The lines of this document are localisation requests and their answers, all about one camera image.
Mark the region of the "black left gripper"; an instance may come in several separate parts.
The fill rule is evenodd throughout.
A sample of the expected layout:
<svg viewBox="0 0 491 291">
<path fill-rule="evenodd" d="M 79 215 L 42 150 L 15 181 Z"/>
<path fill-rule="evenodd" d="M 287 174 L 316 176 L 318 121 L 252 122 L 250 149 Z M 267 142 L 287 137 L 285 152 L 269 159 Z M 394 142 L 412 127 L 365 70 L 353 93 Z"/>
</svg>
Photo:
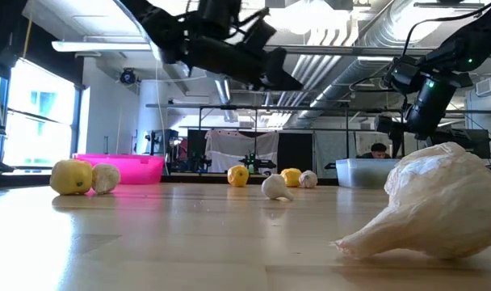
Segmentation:
<svg viewBox="0 0 491 291">
<path fill-rule="evenodd" d="M 256 91 L 299 91 L 303 84 L 283 68 L 287 56 L 285 48 L 266 52 L 269 38 L 250 36 L 236 44 L 228 44 L 209 37 L 187 40 L 183 62 L 214 74 L 224 75 Z"/>
</svg>

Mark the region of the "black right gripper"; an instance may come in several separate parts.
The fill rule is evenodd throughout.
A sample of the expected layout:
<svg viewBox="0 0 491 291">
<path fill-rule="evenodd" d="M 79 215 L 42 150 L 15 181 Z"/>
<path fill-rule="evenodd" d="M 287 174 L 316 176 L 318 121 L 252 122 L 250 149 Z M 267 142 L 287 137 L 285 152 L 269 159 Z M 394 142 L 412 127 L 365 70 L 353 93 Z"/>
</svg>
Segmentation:
<svg viewBox="0 0 491 291">
<path fill-rule="evenodd" d="M 417 98 L 406 112 L 405 124 L 389 116 L 377 116 L 375 130 L 389 137 L 401 137 L 406 131 L 413 133 L 417 140 L 426 140 L 437 129 L 455 91 L 456 88 L 446 82 L 425 78 Z"/>
</svg>

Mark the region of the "white garlic bulb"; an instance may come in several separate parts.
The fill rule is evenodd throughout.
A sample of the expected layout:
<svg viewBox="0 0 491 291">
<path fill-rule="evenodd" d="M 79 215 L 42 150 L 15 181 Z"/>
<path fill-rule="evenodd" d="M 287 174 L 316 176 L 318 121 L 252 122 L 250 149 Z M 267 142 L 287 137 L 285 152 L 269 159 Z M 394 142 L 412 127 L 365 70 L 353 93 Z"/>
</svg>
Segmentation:
<svg viewBox="0 0 491 291">
<path fill-rule="evenodd" d="M 384 185 L 388 205 L 353 234 L 334 241 L 364 259 L 396 249 L 458 259 L 491 247 L 491 170 L 454 142 L 409 154 Z"/>
<path fill-rule="evenodd" d="M 120 183 L 120 171 L 110 164 L 97 164 L 93 167 L 92 189 L 97 195 L 108 194 Z"/>
<path fill-rule="evenodd" d="M 299 183 L 302 188 L 315 188 L 318 184 L 317 175 L 313 171 L 304 171 L 300 175 Z"/>
<path fill-rule="evenodd" d="M 262 193 L 271 200 L 285 198 L 290 201 L 294 200 L 294 196 L 287 189 L 285 180 L 282 175 L 273 174 L 267 177 L 261 186 Z"/>
</svg>

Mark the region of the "yellow lemon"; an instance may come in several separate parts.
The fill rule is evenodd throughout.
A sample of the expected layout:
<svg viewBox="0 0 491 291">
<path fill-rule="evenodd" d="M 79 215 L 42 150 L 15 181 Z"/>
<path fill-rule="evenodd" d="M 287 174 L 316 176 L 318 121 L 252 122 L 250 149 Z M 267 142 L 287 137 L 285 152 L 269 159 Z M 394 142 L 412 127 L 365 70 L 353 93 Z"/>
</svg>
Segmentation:
<svg viewBox="0 0 491 291">
<path fill-rule="evenodd" d="M 92 186 L 93 170 L 88 162 L 77 159 L 57 162 L 51 172 L 49 185 L 59 195 L 83 195 Z"/>
<path fill-rule="evenodd" d="M 302 172 L 296 168 L 287 168 L 281 171 L 281 176 L 288 188 L 298 188 L 300 186 L 301 175 Z"/>
<path fill-rule="evenodd" d="M 227 180 L 233 187 L 243 188 L 247 185 L 249 171 L 242 165 L 230 167 L 227 172 Z"/>
</svg>

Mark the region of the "person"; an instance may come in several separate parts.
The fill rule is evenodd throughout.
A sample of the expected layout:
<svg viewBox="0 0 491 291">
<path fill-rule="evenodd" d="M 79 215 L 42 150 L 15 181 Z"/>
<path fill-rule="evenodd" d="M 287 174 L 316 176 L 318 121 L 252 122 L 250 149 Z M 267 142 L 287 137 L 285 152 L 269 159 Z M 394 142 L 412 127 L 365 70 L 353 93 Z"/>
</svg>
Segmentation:
<svg viewBox="0 0 491 291">
<path fill-rule="evenodd" d="M 387 154 L 387 146 L 382 143 L 375 143 L 371 146 L 371 150 L 368 153 L 358 155 L 357 158 L 376 158 L 376 159 L 386 159 L 391 158 Z"/>
</svg>

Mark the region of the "clear plastic bin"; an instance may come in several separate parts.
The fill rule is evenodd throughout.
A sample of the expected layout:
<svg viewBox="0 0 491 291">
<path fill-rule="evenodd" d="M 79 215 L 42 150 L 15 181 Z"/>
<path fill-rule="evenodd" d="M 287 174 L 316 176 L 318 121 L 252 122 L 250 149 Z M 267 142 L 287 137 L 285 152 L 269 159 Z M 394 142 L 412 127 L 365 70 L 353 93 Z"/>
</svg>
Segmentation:
<svg viewBox="0 0 491 291">
<path fill-rule="evenodd" d="M 338 183 L 343 188 L 383 189 L 399 159 L 348 158 L 336 161 Z"/>
</svg>

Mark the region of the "black panel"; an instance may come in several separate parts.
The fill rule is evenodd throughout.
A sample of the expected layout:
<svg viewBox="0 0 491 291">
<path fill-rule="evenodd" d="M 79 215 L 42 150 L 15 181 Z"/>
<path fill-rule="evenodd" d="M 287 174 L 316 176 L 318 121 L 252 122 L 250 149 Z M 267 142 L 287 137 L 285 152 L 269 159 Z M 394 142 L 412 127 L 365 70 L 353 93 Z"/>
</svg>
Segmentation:
<svg viewBox="0 0 491 291">
<path fill-rule="evenodd" d="M 288 168 L 301 172 L 313 168 L 313 135 L 311 133 L 280 133 L 277 170 Z"/>
</svg>

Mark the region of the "black computer monitor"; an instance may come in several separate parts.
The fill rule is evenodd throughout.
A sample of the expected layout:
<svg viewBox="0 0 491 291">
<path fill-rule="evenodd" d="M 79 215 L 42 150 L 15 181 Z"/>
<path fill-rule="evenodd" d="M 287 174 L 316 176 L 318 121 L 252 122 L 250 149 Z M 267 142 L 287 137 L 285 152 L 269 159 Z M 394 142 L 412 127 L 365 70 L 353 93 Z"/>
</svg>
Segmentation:
<svg viewBox="0 0 491 291">
<path fill-rule="evenodd" d="M 475 154 L 479 158 L 491 158 L 489 132 L 485 129 L 440 128 L 426 139 L 426 144 L 428 146 L 435 146 L 449 141 L 457 143 L 466 151 Z"/>
</svg>

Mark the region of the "white hanging cloth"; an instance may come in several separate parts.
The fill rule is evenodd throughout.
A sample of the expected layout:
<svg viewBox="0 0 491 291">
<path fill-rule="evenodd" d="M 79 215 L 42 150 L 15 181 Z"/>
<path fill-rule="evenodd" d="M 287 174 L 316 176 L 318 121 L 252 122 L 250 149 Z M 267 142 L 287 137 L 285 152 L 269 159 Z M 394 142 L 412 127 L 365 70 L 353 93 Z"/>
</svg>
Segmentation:
<svg viewBox="0 0 491 291">
<path fill-rule="evenodd" d="M 242 165 L 241 160 L 250 154 L 255 154 L 256 159 L 278 164 L 279 133 L 247 137 L 238 131 L 213 129 L 207 131 L 204 138 L 204 153 L 212 161 L 209 172 L 224 173 L 231 167 Z"/>
</svg>

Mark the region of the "black metal background rig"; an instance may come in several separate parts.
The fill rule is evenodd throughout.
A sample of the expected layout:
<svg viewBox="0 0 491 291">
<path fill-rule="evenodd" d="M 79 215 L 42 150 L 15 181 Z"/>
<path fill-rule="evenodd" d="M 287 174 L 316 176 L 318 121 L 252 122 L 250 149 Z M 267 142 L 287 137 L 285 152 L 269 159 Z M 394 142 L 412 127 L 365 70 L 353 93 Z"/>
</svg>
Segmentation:
<svg viewBox="0 0 491 291">
<path fill-rule="evenodd" d="M 188 154 L 196 153 L 198 155 L 208 155 L 209 150 L 206 143 L 203 142 L 204 130 L 228 130 L 231 134 L 237 134 L 240 131 L 253 131 L 253 145 L 241 151 L 241 155 L 248 154 L 251 158 L 258 157 L 258 137 L 260 133 L 281 133 L 286 132 L 341 132 L 342 144 L 338 147 L 341 152 L 336 155 L 337 159 L 354 158 L 357 155 L 353 133 L 356 129 L 350 126 L 350 120 L 355 119 L 359 114 L 374 116 L 384 113 L 391 116 L 396 113 L 396 109 L 380 108 L 310 108 L 310 107 L 260 107 L 252 105 L 197 105 L 197 104 L 147 104 L 147 108 L 156 108 L 158 110 L 178 110 L 194 109 L 198 111 L 197 124 L 192 128 L 198 132 L 198 137 L 188 142 Z M 225 116 L 223 125 L 209 125 L 203 127 L 203 119 L 210 112 L 221 111 Z M 337 117 L 343 125 L 335 123 L 330 126 L 316 126 L 315 120 L 308 117 L 312 113 L 317 117 L 322 117 L 325 113 L 330 113 L 332 117 Z"/>
</svg>

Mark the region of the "black background machine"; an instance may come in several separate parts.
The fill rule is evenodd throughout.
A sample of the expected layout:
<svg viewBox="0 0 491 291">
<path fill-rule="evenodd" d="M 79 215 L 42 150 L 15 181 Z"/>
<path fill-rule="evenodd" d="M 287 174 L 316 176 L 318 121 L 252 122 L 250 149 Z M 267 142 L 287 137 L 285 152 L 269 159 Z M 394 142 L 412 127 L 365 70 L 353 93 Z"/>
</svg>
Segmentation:
<svg viewBox="0 0 491 291">
<path fill-rule="evenodd" d="M 177 170 L 182 142 L 178 131 L 173 129 L 148 131 L 145 140 L 145 154 L 164 158 L 169 173 Z"/>
</svg>

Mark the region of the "pink plastic basket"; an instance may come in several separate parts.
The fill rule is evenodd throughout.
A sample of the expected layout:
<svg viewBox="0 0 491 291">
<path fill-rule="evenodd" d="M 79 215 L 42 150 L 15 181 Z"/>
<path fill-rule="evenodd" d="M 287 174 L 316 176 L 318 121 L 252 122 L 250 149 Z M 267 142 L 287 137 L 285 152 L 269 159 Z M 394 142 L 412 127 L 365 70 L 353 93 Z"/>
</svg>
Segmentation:
<svg viewBox="0 0 491 291">
<path fill-rule="evenodd" d="M 122 184 L 146 185 L 161 181 L 164 158 L 150 155 L 74 154 L 74 159 L 89 162 L 93 167 L 109 164 L 120 171 Z"/>
</svg>

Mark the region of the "fluorescent ceiling lamp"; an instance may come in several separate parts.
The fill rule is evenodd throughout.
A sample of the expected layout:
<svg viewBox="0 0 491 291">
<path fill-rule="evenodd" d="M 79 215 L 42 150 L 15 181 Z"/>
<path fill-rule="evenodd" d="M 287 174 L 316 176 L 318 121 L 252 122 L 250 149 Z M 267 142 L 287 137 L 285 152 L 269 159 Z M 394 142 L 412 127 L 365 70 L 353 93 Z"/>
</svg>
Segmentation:
<svg viewBox="0 0 491 291">
<path fill-rule="evenodd" d="M 142 43 L 107 43 L 107 42 L 68 42 L 53 41 L 52 47 L 62 53 L 70 52 L 123 52 L 150 51 L 149 44 Z"/>
</svg>

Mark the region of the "silver ventilation duct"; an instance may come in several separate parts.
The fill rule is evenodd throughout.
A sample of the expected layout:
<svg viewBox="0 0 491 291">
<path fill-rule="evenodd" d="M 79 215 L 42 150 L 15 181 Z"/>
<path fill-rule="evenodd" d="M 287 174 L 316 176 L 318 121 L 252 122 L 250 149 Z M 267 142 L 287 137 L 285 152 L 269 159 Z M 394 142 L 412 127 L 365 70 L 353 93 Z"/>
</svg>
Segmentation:
<svg viewBox="0 0 491 291">
<path fill-rule="evenodd" d="M 342 45 L 353 49 L 400 48 L 405 44 L 406 33 L 418 21 L 422 8 L 414 6 L 420 0 L 390 0 L 374 19 L 359 28 L 357 18 L 350 19 L 348 35 Z M 311 57 L 302 70 L 305 91 L 283 93 L 278 105 L 298 107 L 312 97 L 309 110 L 298 112 L 276 112 L 263 116 L 262 122 L 268 128 L 309 127 L 326 108 L 338 106 L 348 93 L 348 86 L 360 78 L 380 71 L 384 61 L 360 60 L 353 56 L 320 55 Z"/>
</svg>

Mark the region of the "white wall unit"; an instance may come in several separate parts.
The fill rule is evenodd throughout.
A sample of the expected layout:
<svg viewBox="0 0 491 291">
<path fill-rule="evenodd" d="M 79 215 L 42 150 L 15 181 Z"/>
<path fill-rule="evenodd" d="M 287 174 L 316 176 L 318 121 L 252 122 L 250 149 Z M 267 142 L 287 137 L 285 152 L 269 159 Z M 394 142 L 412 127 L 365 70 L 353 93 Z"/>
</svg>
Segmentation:
<svg viewBox="0 0 491 291">
<path fill-rule="evenodd" d="M 491 95 L 491 78 L 482 79 L 475 85 L 476 95 L 486 97 Z"/>
</svg>

